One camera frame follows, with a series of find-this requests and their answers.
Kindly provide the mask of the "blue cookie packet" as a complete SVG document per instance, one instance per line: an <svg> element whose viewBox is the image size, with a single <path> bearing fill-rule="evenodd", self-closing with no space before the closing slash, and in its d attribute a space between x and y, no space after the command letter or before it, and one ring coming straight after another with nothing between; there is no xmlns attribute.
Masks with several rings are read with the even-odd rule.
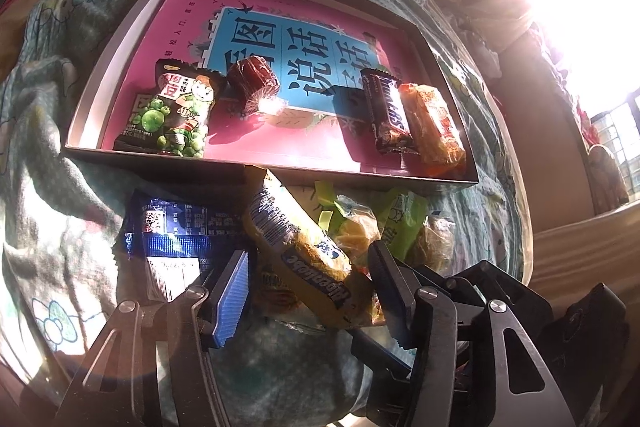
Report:
<svg viewBox="0 0 640 427"><path fill-rule="evenodd" d="M122 246L139 258L142 295L171 301L189 285L220 273L235 251L255 254L229 206L201 205L134 191L122 221Z"/></svg>

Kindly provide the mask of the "green yellow snack packet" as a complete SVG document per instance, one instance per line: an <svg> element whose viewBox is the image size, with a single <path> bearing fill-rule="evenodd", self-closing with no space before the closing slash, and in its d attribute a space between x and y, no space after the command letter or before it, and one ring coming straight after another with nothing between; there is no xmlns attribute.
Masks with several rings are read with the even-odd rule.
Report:
<svg viewBox="0 0 640 427"><path fill-rule="evenodd" d="M408 190L392 188L374 206L338 194L329 182L314 184L321 211L318 225L354 265L367 269L369 246L382 241L392 256L416 268L442 274L454 260L456 224L428 210L427 200Z"/></svg>

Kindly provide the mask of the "orange cracker packet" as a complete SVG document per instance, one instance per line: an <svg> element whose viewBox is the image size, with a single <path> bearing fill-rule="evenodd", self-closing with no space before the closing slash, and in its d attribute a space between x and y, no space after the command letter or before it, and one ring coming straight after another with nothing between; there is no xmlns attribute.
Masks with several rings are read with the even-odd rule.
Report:
<svg viewBox="0 0 640 427"><path fill-rule="evenodd" d="M401 83L398 88L414 147L430 176L460 170L466 152L460 132L440 91L427 84Z"/></svg>

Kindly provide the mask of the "yellow wafer bar wrapper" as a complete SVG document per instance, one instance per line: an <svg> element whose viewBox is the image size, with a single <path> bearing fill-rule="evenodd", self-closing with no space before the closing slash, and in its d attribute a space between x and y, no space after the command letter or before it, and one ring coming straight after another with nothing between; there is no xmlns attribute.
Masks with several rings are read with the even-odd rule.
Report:
<svg viewBox="0 0 640 427"><path fill-rule="evenodd" d="M372 281L268 169L244 168L243 225L274 273L330 329L380 325Z"/></svg>

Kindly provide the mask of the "brown Snickers bar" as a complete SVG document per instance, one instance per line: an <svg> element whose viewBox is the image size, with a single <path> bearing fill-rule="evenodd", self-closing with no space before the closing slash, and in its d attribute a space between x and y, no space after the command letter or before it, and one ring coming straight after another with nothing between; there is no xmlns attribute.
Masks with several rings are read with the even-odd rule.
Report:
<svg viewBox="0 0 640 427"><path fill-rule="evenodd" d="M399 80L377 68L364 68L360 75L378 153L418 153L400 99Z"/></svg>

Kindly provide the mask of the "green peas snack packet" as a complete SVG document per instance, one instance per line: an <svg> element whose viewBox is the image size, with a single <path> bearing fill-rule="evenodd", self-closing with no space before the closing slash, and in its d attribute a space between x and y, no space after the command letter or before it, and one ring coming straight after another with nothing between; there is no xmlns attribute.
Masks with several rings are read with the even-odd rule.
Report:
<svg viewBox="0 0 640 427"><path fill-rule="evenodd" d="M203 157L209 116L227 87L227 78L171 58L156 62L155 76L155 91L117 135L114 149Z"/></svg>

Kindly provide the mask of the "round brown cake packet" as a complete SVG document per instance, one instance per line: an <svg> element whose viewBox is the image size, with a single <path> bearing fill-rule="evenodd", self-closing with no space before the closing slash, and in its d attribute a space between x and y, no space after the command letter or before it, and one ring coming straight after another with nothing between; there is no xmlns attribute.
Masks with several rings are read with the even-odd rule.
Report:
<svg viewBox="0 0 640 427"><path fill-rule="evenodd" d="M229 68L227 78L230 86L239 93L245 115L257 113L262 100L273 98L280 91L279 79L260 55L236 61Z"/></svg>

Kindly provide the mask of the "teal cartoon print blanket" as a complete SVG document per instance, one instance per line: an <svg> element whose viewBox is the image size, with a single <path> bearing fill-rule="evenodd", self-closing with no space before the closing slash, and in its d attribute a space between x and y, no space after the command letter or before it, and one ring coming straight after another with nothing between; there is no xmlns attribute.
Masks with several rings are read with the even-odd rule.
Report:
<svg viewBox="0 0 640 427"><path fill-rule="evenodd" d="M18 0L1 17L1 360L44 404L132 285L113 245L141 180L62 150L78 98L137 0ZM439 0L371 0L420 29L460 102L480 183L435 200L457 221L456 268L533 272L518 158L454 20Z"/></svg>

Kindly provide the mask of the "pink cardboard box tray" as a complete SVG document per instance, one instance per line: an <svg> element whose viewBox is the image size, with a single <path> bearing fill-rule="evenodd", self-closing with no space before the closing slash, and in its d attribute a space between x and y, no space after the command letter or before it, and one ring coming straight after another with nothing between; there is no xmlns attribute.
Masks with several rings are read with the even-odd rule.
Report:
<svg viewBox="0 0 640 427"><path fill-rule="evenodd" d="M251 55L263 57L279 79L280 114L243 115L227 90L198 153L117 148L130 122L153 130L165 120L155 94L158 60L227 72ZM421 31L369 0L137 0L94 66L66 148L145 176L239 176L244 166L258 165L293 184L328 179L423 193L475 184L473 156L443 173L414 156L378 153L360 82L366 67L437 88L460 124L458 103Z"/></svg>

